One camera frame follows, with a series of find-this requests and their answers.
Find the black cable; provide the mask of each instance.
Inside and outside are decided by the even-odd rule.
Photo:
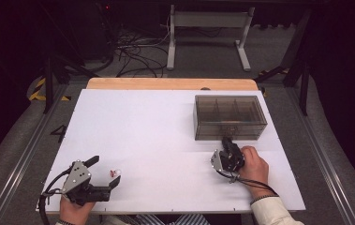
[[[99,66],[99,67],[95,67],[95,68],[87,68],[87,70],[96,73],[96,72],[99,72],[99,71],[103,70],[104,68],[107,68],[107,67],[111,64],[111,62],[112,62],[112,57],[109,57],[109,58],[107,59],[107,61],[106,61],[103,65],[101,65],[101,66]],[[77,75],[83,75],[81,72],[79,72],[79,71],[77,71],[77,70],[72,70],[72,69],[66,68],[66,71],[67,71],[69,74],[75,75],[75,76],[77,76]]]
[[[121,59],[124,58],[124,62],[122,68],[116,74],[116,77],[121,77],[122,75],[131,72],[135,72],[135,74],[137,74],[138,72],[144,70],[150,70],[151,73],[153,73],[154,76],[157,77],[155,72],[157,69],[161,69],[161,77],[163,77],[164,68],[167,66],[167,64],[165,63],[165,65],[162,65],[161,63],[159,63],[154,59],[142,56],[141,48],[154,48],[162,51],[165,54],[168,54],[168,52],[156,46],[157,44],[160,44],[159,38],[148,38],[148,41],[144,43],[138,43],[142,40],[147,40],[143,38],[144,37],[142,35],[135,32],[131,32],[129,30],[124,30],[120,33],[117,41],[117,47],[116,47],[116,50],[118,50],[119,52],[116,52],[116,55],[119,57],[119,61],[121,61]],[[132,61],[137,61],[140,64],[143,64],[144,67],[125,70]]]
[[[37,204],[37,208],[39,209],[39,214],[40,217],[42,218],[42,222],[44,225],[50,225],[49,220],[48,220],[48,216],[46,216],[46,210],[45,210],[45,206],[46,206],[46,199],[50,198],[52,195],[55,194],[57,189],[53,189],[50,190],[51,187],[54,185],[54,183],[60,179],[62,176],[69,174],[70,173],[70,169],[61,172],[58,176],[56,176],[48,185],[48,187],[46,187],[45,191],[39,196],[39,202]]]
[[[239,176],[226,175],[220,171],[217,171],[217,172],[218,172],[218,174],[229,178],[231,180],[231,182],[238,181],[238,182],[243,183],[243,184],[250,186],[250,187],[267,189],[267,190],[270,190],[273,194],[277,195],[276,191],[274,191],[271,187],[269,187],[268,185],[266,185],[260,181],[244,179],[244,178],[240,178]]]

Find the metal stand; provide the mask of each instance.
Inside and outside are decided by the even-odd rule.
[[[263,75],[258,76],[254,81],[256,83],[262,83],[265,80],[273,77],[274,75],[282,72],[286,68],[290,68],[288,74],[286,75],[283,84],[286,87],[292,87],[298,81],[300,76],[302,76],[302,85],[300,90],[300,108],[304,115],[306,113],[306,98],[308,91],[308,82],[309,82],[309,69],[305,60],[299,59],[300,55],[304,57],[304,52],[300,50],[300,45],[302,43],[303,34],[305,32],[305,28],[308,24],[309,18],[311,16],[311,9],[308,9],[299,24],[297,25],[296,31],[294,33],[293,38],[291,39],[290,44],[288,45],[288,49],[282,59],[282,62],[279,67],[276,67],[268,72],[265,72]]]
[[[45,73],[46,73],[46,107],[43,113],[47,113],[54,103],[54,94],[53,94],[53,75],[57,81],[61,84],[68,84],[69,74],[67,73],[65,66],[69,66],[79,71],[81,74],[94,78],[98,77],[95,73],[87,70],[84,67],[81,67],[63,56],[60,55],[51,55],[45,62]]]
[[[244,43],[250,28],[254,14],[251,7],[248,12],[187,12],[175,11],[174,5],[170,8],[170,45],[168,54],[167,69],[174,69],[174,55],[176,47],[175,27],[235,27],[243,28],[240,40],[236,40],[236,48],[241,58],[244,71],[250,71],[251,67],[244,51]]]

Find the gray carpet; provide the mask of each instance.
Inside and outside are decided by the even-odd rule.
[[[293,28],[267,30],[252,28],[246,42],[246,52],[252,66],[251,72],[243,72],[238,54],[232,44],[234,37],[239,35],[239,30],[226,29],[215,38],[182,33],[177,37],[175,70],[164,70],[164,77],[255,78],[259,71],[278,66],[293,32]],[[167,44],[161,47],[167,50]],[[161,51],[143,49],[141,53],[159,62],[166,62],[166,56]],[[118,58],[115,58],[110,67],[98,74],[104,77],[115,76],[121,65],[122,61],[119,62]],[[139,67],[142,65],[131,64],[129,69]],[[149,71],[141,71],[134,75],[148,76],[149,73]],[[266,88],[265,100],[307,207],[307,210],[294,212],[292,215],[305,224],[344,224],[314,157],[313,146],[303,128],[300,115],[294,110],[296,103],[289,99],[288,90],[280,84],[282,78],[283,75],[276,76],[261,86]],[[61,125],[68,124],[79,93],[85,87],[84,80],[84,77],[74,77],[67,88],[65,95],[72,96],[72,100],[61,101],[55,109],[50,123],[45,127],[38,149],[0,224],[41,224],[39,214],[35,211],[37,198],[43,189],[41,182],[46,178],[60,146],[58,136],[50,133]],[[310,83],[309,90],[308,119],[317,134],[319,144],[330,157],[355,211],[355,171],[328,126],[313,82]],[[0,192],[10,171],[28,144],[43,108],[43,101],[33,101],[0,145]],[[57,216],[50,216],[51,222],[56,218]],[[250,215],[243,215],[243,222],[253,224]],[[88,224],[98,224],[98,216],[90,216]]]

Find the small object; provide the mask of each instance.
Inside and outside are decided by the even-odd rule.
[[[110,171],[110,175],[111,175],[111,177],[113,178],[113,177],[116,177],[116,176],[118,176],[118,175],[121,175],[121,171],[120,170],[111,170]]]

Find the wooden table edge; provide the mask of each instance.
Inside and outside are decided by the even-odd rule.
[[[251,79],[196,79],[196,78],[92,78],[86,89],[110,90],[240,90],[257,91]]]

